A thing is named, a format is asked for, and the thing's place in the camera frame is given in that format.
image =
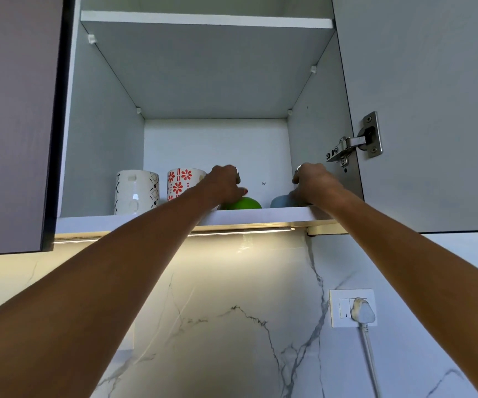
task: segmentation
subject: cabinet door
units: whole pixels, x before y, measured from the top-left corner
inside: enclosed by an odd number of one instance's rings
[[[333,0],[364,199],[419,232],[478,230],[478,0]]]
[[[52,248],[73,4],[0,0],[0,254]]]

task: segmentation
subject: green bowl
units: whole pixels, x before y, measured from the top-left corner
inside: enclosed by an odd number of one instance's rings
[[[235,204],[222,204],[222,210],[259,210],[262,206],[256,200],[250,197],[243,197]]]

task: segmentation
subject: hand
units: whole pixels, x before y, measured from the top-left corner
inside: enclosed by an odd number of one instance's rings
[[[298,187],[294,198],[329,210],[330,202],[344,193],[344,186],[321,163],[304,163],[294,173],[292,182]]]
[[[235,166],[215,166],[195,187],[203,190],[204,198],[211,202],[212,208],[220,204],[233,204],[248,193],[244,187],[237,187],[241,182]]]

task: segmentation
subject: power cord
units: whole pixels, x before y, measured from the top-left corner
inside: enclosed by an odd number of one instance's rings
[[[375,321],[375,313],[370,304],[362,298],[356,298],[351,309],[351,318],[359,323],[359,328],[364,339],[364,346],[366,348],[366,359],[371,374],[371,381],[375,389],[375,396],[381,398],[381,389],[379,388],[379,381],[377,380],[377,371],[375,370],[375,360],[373,357],[373,350],[371,349],[371,341],[368,334],[368,323]]]

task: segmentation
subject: left hand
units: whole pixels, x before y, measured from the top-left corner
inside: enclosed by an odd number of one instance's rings
[[[248,193],[246,188],[237,187],[240,182],[237,168],[229,164],[213,167],[195,188],[204,190],[205,197],[216,207],[220,204],[233,204]]]

